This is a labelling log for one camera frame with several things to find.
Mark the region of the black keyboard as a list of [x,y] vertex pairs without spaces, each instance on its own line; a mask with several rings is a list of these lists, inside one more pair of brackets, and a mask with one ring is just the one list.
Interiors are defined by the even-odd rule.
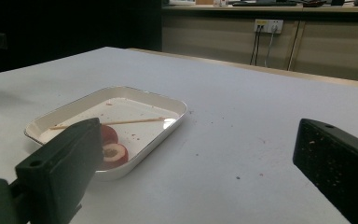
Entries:
[[295,7],[296,2],[245,2],[239,1],[232,4],[234,7]]

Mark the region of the red fruit slice pale flesh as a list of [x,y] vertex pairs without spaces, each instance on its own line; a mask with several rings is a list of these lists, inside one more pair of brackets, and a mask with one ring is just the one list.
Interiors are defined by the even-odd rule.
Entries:
[[103,170],[117,168],[128,160],[129,152],[123,145],[112,143],[103,146]]

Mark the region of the white table cover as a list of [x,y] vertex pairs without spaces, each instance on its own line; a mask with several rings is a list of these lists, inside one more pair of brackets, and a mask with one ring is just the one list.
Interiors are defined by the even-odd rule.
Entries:
[[183,123],[129,174],[89,185],[72,224],[349,224],[293,165],[303,118],[358,137],[358,85],[103,48],[0,73],[0,178],[33,119],[108,86],[181,100]]

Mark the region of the black curtain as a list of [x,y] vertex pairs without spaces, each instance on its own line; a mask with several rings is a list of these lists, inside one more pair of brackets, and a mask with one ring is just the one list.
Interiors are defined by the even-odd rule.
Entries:
[[162,49],[162,0],[0,0],[0,72],[102,48]]

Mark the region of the white wall socket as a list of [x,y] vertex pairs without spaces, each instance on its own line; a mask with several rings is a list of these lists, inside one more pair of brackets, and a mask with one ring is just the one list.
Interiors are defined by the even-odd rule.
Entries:
[[261,34],[280,34],[282,26],[283,20],[256,19],[254,31]]

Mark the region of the red fruit piece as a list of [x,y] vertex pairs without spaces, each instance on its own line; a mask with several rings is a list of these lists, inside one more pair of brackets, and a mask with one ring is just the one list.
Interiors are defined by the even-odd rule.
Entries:
[[101,135],[102,135],[104,145],[118,143],[117,132],[110,126],[102,125],[101,126]]

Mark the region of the background desk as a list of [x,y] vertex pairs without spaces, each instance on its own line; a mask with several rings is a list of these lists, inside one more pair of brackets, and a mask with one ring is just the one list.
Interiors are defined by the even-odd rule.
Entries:
[[234,19],[278,19],[285,21],[338,21],[358,22],[358,7],[344,6],[321,7],[214,7],[195,5],[191,7],[163,7],[163,15],[212,17]]

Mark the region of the thin wooden skewer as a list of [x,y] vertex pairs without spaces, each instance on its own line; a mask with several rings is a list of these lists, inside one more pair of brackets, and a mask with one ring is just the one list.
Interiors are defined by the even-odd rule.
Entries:
[[[142,123],[142,122],[154,122],[154,121],[164,121],[166,118],[159,117],[153,119],[135,119],[135,120],[122,120],[122,121],[110,121],[110,122],[103,122],[102,125],[119,125],[119,124],[131,124],[131,123]],[[71,125],[61,125],[61,126],[52,126],[49,127],[50,130],[62,130],[66,129]]]

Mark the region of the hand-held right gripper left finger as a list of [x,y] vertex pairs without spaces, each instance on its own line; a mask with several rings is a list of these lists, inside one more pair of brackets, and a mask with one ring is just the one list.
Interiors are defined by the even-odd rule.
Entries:
[[103,161],[101,123],[86,119],[63,130],[16,167],[30,199],[32,224],[69,224]]

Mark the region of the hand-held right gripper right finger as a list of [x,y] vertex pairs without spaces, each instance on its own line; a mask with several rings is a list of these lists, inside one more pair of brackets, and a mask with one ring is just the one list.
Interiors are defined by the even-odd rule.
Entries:
[[358,224],[357,137],[318,120],[302,119],[293,164],[351,224]]

